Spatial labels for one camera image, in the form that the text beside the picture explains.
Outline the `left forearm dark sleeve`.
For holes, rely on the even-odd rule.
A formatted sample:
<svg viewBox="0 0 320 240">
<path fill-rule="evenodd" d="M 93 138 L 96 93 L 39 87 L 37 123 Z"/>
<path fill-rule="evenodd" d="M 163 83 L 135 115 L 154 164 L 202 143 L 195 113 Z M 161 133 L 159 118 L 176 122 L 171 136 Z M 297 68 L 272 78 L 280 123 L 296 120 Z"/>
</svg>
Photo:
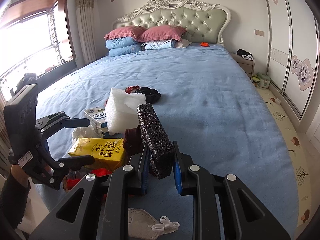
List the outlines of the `left forearm dark sleeve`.
<svg viewBox="0 0 320 240">
<path fill-rule="evenodd" d="M 27 206 L 30 183 L 21 185 L 12 174 L 9 174 L 1 191 L 1 214 L 13 229 L 23 220 Z"/>
</svg>

